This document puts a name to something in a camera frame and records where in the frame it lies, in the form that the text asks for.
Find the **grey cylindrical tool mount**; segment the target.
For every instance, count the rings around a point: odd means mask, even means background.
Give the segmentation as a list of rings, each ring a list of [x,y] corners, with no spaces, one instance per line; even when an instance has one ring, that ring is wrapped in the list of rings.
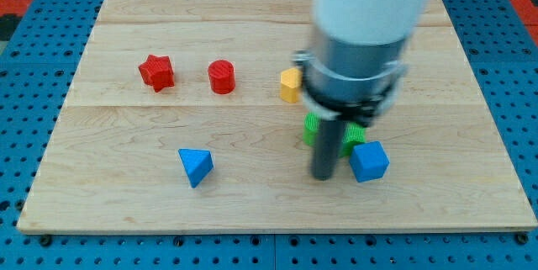
[[[399,60],[405,42],[350,43],[315,26],[308,49],[293,55],[303,103],[321,119],[371,126],[392,107],[407,73]]]

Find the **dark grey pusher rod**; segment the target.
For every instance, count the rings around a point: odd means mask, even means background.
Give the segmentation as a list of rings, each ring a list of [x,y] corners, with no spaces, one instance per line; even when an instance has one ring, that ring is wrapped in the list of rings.
[[[310,173],[315,179],[324,181],[332,178],[346,125],[342,120],[320,120],[310,165]]]

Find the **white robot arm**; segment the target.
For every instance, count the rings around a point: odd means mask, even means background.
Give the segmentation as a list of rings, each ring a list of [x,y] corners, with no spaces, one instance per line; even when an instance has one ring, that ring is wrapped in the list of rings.
[[[293,55],[305,106],[320,123],[310,173],[332,178],[345,128],[369,127],[394,104],[400,56],[427,0],[313,0],[309,46]]]

